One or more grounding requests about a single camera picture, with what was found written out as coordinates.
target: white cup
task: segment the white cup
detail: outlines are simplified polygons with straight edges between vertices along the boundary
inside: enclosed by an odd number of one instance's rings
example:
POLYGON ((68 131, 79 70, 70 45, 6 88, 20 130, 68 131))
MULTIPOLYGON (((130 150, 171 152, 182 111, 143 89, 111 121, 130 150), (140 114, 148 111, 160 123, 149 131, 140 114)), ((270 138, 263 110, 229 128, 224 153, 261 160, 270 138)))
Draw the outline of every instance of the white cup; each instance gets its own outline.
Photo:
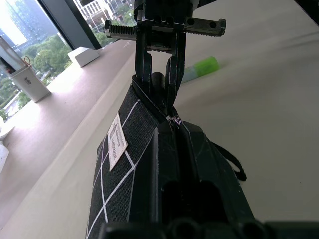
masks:
POLYGON ((31 66, 25 66, 9 77, 34 102, 42 100, 51 93, 42 81, 37 78, 31 66))

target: black fabric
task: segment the black fabric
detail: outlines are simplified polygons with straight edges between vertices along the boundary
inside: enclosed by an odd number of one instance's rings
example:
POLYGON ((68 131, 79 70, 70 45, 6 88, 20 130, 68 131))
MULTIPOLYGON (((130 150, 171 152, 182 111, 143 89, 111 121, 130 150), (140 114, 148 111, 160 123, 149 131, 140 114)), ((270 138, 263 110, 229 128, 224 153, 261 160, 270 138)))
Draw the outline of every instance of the black fabric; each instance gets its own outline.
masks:
POLYGON ((87 239, 97 239, 103 222, 126 221, 135 165, 159 125, 132 87, 118 112, 128 147, 111 172, 107 136, 97 149, 87 239))

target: white box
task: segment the white box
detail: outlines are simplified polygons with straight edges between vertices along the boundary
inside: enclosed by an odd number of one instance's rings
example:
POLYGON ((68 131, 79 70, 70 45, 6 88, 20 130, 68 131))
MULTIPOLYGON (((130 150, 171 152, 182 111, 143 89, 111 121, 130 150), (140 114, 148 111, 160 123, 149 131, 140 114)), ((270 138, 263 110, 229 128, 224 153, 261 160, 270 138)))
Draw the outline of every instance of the white box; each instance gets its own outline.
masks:
POLYGON ((98 58, 100 55, 97 50, 93 50, 86 47, 79 47, 74 51, 68 53, 71 61, 80 67, 85 66, 86 64, 90 63, 91 61, 98 58))

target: white grid pattern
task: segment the white grid pattern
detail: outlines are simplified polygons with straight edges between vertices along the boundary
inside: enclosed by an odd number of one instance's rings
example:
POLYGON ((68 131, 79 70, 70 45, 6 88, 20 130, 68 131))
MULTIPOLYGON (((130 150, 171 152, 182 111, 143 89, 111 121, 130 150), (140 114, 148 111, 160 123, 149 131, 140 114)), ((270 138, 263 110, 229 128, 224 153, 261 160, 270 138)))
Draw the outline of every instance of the white grid pattern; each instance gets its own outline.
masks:
MULTIPOLYGON (((134 103, 134 105, 132 106, 130 112, 128 113, 127 117, 125 118, 125 120, 124 120, 124 122, 123 122, 123 124, 122 124, 122 127, 123 127, 123 126, 125 125, 125 123, 127 122, 127 120, 128 120, 128 118, 129 118, 129 116, 131 115, 131 113, 132 113, 134 107, 137 105, 137 103, 138 103, 139 101, 140 101, 140 99, 138 99, 138 100, 134 103)), ((95 219, 94 219, 94 221, 93 221, 93 223, 92 223, 92 225, 91 225, 91 227, 90 227, 89 230, 88 230, 88 227, 87 227, 86 239, 88 239, 88 237, 89 237, 89 235, 90 235, 90 233, 91 233, 91 230, 92 230, 92 228, 93 228, 95 222, 97 221, 97 218, 98 218, 98 217, 100 216, 100 214, 102 213, 102 211, 104 211, 105 221, 108 222, 107 213, 106 213, 106 204, 108 203, 108 201, 110 200, 110 198, 114 195, 114 193, 117 191, 117 189, 121 186, 121 184, 124 182, 124 180, 129 176, 129 174, 130 174, 133 170, 135 170, 137 164, 139 163, 139 160, 138 160, 138 161, 136 162, 136 164, 134 164, 134 163, 132 162, 132 159, 131 159, 129 153, 125 150, 125 156, 126 156, 126 158, 128 159, 128 161, 129 161, 129 163, 130 163, 130 165, 131 165, 131 168, 130 168, 130 170, 124 175, 124 177, 120 180, 120 182, 117 184, 117 186, 114 188, 114 190, 113 190, 113 191, 111 192, 111 194, 108 196, 108 198, 107 198, 106 200, 104 200, 103 178, 102 178, 102 177, 103 177, 103 176, 102 176, 102 166, 103 166, 103 163, 104 163, 106 157, 107 157, 108 154, 109 154, 109 153, 107 153, 107 154, 105 155, 105 157, 103 157, 105 139, 106 139, 106 137, 104 137, 104 139, 103 139, 103 145, 102 145, 102 147, 101 147, 101 148, 102 148, 101 167, 100 167, 100 169, 99 169, 99 172, 98 172, 97 175, 96 175, 96 178, 95 178, 95 181, 94 181, 94 184, 93 184, 93 188, 94 188, 95 183, 96 183, 96 181, 97 181, 97 178, 98 178, 99 174, 101 174, 101 190, 102 190, 103 205, 102 205, 101 209, 99 210, 97 216, 95 217, 95 219)))

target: black strap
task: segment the black strap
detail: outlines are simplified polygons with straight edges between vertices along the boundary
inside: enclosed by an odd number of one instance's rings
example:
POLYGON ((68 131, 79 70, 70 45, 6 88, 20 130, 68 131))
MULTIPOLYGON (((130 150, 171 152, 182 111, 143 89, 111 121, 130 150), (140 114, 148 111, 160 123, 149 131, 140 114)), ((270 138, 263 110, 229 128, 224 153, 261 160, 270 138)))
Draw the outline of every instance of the black strap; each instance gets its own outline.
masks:
POLYGON ((240 162, 238 161, 238 159, 234 155, 232 155, 230 152, 228 152, 226 149, 224 149, 223 147, 213 142, 210 142, 210 143, 215 146, 215 148, 220 152, 221 155, 223 155, 225 159, 235 164, 235 166, 239 169, 239 172, 233 169, 237 179, 240 181, 246 181, 247 180, 246 173, 243 167, 241 166, 240 162))

